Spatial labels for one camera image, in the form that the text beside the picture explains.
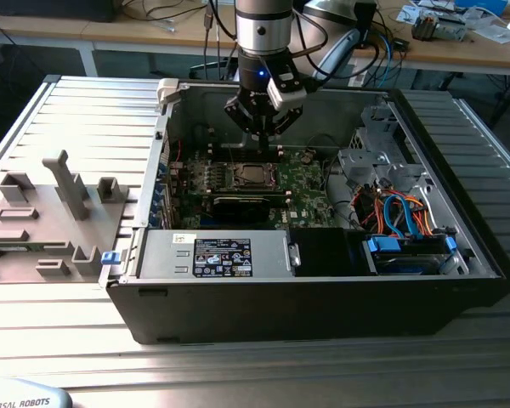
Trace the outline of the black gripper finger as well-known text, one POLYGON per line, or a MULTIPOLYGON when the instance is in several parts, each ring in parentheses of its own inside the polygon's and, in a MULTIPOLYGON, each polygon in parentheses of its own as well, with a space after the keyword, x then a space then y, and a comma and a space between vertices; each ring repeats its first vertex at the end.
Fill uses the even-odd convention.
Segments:
POLYGON ((235 96, 224 106, 225 113, 245 133, 258 142, 258 149, 264 150, 264 121, 255 98, 235 96))
POLYGON ((268 150, 270 139, 280 137, 302 114, 303 107, 300 106, 288 110, 277 121, 267 116, 263 123, 263 150, 268 150))

